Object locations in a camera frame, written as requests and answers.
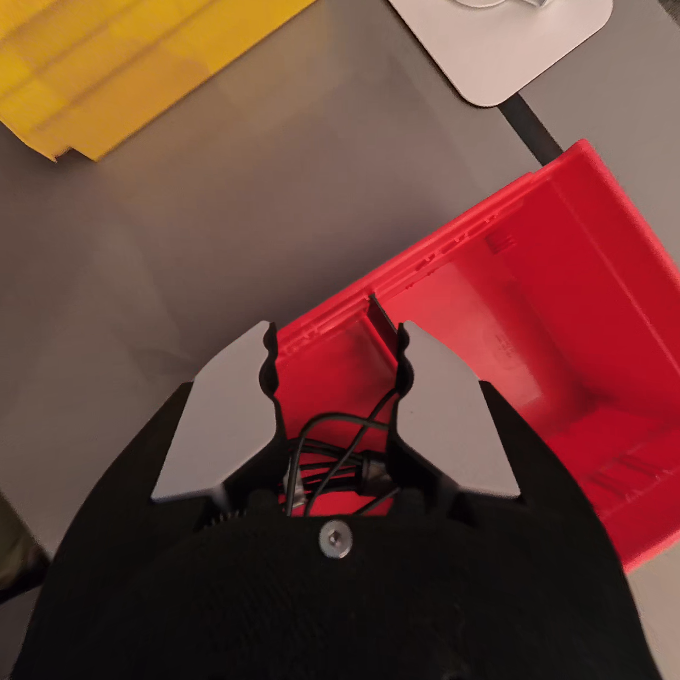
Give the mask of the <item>red plastic bin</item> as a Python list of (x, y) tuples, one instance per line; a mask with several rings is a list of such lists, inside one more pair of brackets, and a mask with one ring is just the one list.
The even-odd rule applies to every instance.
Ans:
[(288, 434), (367, 415), (396, 361), (374, 294), (492, 383), (586, 493), (630, 573), (679, 539), (679, 271), (588, 140), (277, 333)]

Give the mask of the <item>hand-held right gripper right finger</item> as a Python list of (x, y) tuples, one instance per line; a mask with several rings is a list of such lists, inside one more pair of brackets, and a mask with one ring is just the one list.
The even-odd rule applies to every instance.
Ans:
[(412, 320), (400, 324), (397, 336), (386, 441), (392, 480), (418, 489), (436, 514), (448, 514), (465, 494), (518, 500), (520, 487), (475, 372)]

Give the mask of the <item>black red-bin divider plate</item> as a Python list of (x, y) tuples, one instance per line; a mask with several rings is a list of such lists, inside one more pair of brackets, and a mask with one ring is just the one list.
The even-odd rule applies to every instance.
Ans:
[(392, 356), (397, 357), (398, 329), (378, 301), (375, 293), (369, 295), (367, 318), (389, 353), (391, 353)]

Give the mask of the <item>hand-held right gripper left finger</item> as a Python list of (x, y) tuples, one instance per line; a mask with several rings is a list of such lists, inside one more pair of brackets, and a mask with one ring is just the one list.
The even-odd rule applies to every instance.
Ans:
[(285, 474), (277, 353), (276, 325), (261, 321), (197, 373), (153, 502), (208, 498), (219, 509), (234, 511), (244, 509), (255, 490), (277, 495)]

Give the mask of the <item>yellow plastic bin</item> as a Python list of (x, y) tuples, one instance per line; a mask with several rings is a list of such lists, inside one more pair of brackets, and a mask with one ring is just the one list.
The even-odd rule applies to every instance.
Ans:
[(2, 1), (1, 123), (100, 160), (312, 1)]

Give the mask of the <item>white divider foot plate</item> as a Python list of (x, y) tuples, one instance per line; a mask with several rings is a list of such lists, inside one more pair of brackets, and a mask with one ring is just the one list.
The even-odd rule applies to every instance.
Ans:
[(613, 1), (390, 1), (458, 94), (494, 107), (601, 30)]

